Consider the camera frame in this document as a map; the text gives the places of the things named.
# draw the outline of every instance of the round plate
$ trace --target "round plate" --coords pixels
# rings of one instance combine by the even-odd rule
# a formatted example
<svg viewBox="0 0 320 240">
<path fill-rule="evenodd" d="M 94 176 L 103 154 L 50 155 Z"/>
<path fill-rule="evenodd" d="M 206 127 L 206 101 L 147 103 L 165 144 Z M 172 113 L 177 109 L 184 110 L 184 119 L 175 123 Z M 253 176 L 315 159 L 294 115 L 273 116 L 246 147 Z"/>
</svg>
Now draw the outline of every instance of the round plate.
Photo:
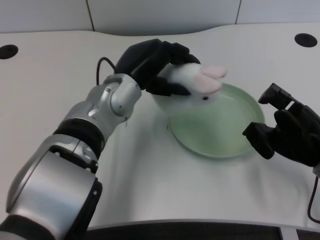
<svg viewBox="0 0 320 240">
<path fill-rule="evenodd" d="M 170 117 L 170 129 L 190 150 L 214 158 L 228 158 L 252 150 L 242 135 L 251 122 L 264 123 L 264 114 L 248 93 L 222 85 L 217 101 Z"/>
</svg>

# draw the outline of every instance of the white table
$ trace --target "white table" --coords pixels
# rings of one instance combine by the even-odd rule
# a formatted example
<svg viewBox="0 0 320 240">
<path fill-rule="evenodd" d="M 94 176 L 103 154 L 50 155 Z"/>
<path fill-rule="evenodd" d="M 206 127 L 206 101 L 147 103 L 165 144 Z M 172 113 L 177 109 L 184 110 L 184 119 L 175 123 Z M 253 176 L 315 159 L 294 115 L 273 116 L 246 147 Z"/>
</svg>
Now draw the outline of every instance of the white table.
<svg viewBox="0 0 320 240">
<path fill-rule="evenodd" d="M 258 99 L 274 82 L 320 113 L 320 45 L 305 48 L 294 37 L 320 40 L 320 23 L 230 25 L 186 35 L 157 36 L 191 49 L 203 64 L 228 69 L 225 82 Z M 88 31 L 0 34 L 0 46 L 18 54 L 0 60 L 0 220 L 15 174 L 77 102 L 95 85 L 97 61 L 114 63 L 127 47 L 154 36 L 126 37 Z M 111 74 L 102 66 L 101 79 Z M 270 105 L 262 105 L 274 126 Z M 127 126 L 120 125 L 99 160 L 103 192 L 91 227 L 144 221 L 251 223 L 320 232 L 308 220 L 312 169 L 278 154 L 212 160 L 183 148 L 167 118 L 143 93 Z M 312 215 L 320 219 L 320 191 Z"/>
</svg>

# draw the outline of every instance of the white plush rabbit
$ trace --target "white plush rabbit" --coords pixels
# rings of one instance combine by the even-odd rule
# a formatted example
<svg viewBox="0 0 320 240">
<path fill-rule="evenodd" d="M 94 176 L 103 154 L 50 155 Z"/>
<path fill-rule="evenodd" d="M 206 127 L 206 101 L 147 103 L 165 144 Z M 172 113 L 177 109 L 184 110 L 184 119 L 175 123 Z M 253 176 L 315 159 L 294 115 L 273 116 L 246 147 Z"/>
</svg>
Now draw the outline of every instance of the white plush rabbit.
<svg viewBox="0 0 320 240">
<path fill-rule="evenodd" d="M 221 66 L 203 67 L 197 63 L 168 64 L 158 77 L 167 79 L 168 83 L 180 84 L 190 95 L 152 96 L 159 107 L 171 115 L 215 101 L 222 88 L 217 79 L 225 76 L 226 70 Z"/>
</svg>

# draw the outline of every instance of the cable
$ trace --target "cable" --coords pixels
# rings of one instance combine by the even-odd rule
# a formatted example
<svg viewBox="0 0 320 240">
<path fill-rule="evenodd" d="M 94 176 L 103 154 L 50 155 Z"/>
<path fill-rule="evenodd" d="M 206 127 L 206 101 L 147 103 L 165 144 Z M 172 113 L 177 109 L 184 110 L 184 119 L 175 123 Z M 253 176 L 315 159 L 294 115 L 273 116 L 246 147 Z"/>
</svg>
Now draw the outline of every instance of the cable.
<svg viewBox="0 0 320 240">
<path fill-rule="evenodd" d="M 314 187 L 313 187 L 313 191 L 312 191 L 312 195 L 310 197 L 310 201 L 309 201 L 309 205 L 308 205 L 308 217 L 311 221 L 317 223 L 317 224 L 320 224 L 320 220 L 317 220 L 317 219 L 314 219 L 312 216 L 311 216 L 311 206 L 312 206 L 312 202 L 314 201 L 314 198 L 315 198 L 315 194 L 316 194 L 316 190 L 317 190 L 317 185 L 318 185 L 318 177 L 316 176 L 315 177 L 315 181 L 314 181 Z"/>
<path fill-rule="evenodd" d="M 112 63 L 112 61 L 110 61 L 109 58 L 107 57 L 102 57 L 99 59 L 98 61 L 98 65 L 96 66 L 96 85 L 98 86 L 99 85 L 99 72 L 100 72 L 100 65 L 102 63 L 102 61 L 105 60 L 107 61 L 108 64 L 110 64 L 110 66 L 113 68 L 114 71 L 116 71 L 116 66 Z"/>
</svg>

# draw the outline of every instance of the white wall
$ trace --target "white wall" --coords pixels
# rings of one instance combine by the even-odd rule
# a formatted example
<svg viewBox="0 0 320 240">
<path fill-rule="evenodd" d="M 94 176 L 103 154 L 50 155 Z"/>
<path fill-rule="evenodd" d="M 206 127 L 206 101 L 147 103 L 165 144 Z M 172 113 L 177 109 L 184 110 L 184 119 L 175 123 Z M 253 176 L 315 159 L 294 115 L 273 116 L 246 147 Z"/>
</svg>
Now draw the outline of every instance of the white wall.
<svg viewBox="0 0 320 240">
<path fill-rule="evenodd" d="M 95 30 L 171 35 L 235 24 L 240 0 L 89 0 Z"/>
<path fill-rule="evenodd" d="M 242 0 L 237 24 L 320 22 L 320 0 Z"/>
<path fill-rule="evenodd" d="M 92 30 L 85 0 L 0 0 L 0 33 Z"/>
<path fill-rule="evenodd" d="M 88 0 L 97 32 L 166 35 L 235 24 L 240 0 Z M 320 0 L 242 0 L 237 24 L 320 22 Z M 0 0 L 0 33 L 92 30 L 86 0 Z"/>
</svg>

